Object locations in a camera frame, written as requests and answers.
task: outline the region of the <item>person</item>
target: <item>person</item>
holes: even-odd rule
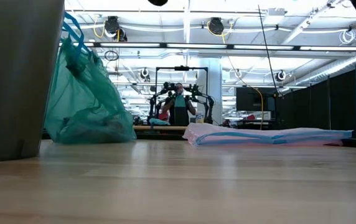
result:
[[[196,115],[196,110],[190,100],[184,98],[184,87],[181,83],[176,84],[176,97],[168,98],[162,107],[162,112],[170,112],[169,122],[173,126],[188,126],[189,115]]]

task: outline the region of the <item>teal plastic bag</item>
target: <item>teal plastic bag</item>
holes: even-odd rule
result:
[[[72,16],[65,13],[65,17],[76,24]],[[82,44],[83,34],[79,37],[66,23],[63,27],[78,40],[78,46],[69,36],[59,50],[44,125],[51,139],[64,144],[135,139],[133,116],[102,61]]]

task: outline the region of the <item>ceiling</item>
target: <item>ceiling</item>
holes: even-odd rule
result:
[[[65,10],[71,13],[83,28],[85,41],[112,42],[111,37],[103,35],[102,25],[108,16],[118,16],[128,42],[177,42],[222,44],[221,37],[211,35],[202,25],[211,17],[221,17],[227,44],[264,44],[260,14],[265,25],[266,43],[270,45],[326,45],[356,46],[356,34],[344,34],[343,30],[356,26],[356,10],[349,0],[169,0],[157,7],[147,0],[101,1],[101,0],[65,0]],[[284,17],[276,24],[269,23],[269,11],[284,9]],[[347,42],[340,36],[345,35]],[[96,48],[101,58],[109,48]],[[306,76],[312,71],[336,60],[345,60],[356,56],[352,52],[271,52],[271,66],[274,72],[284,70],[289,82]],[[241,77],[248,84],[272,85],[269,62],[265,51],[246,50],[186,50],[186,49],[120,49],[119,62],[104,59],[109,72],[118,71],[120,76],[110,75],[114,83],[143,82],[140,72],[149,70],[152,82],[156,67],[174,67],[179,65],[197,66],[203,58],[220,58],[224,84],[241,83],[228,61],[231,56],[233,66],[240,69]],[[164,71],[158,76],[159,82],[195,83],[196,71]],[[148,86],[132,88],[118,85],[126,106],[134,114],[145,116],[149,105],[147,98],[153,92]],[[223,88],[223,96],[234,96],[233,88]],[[223,102],[223,111],[227,113],[235,105],[234,98]]]

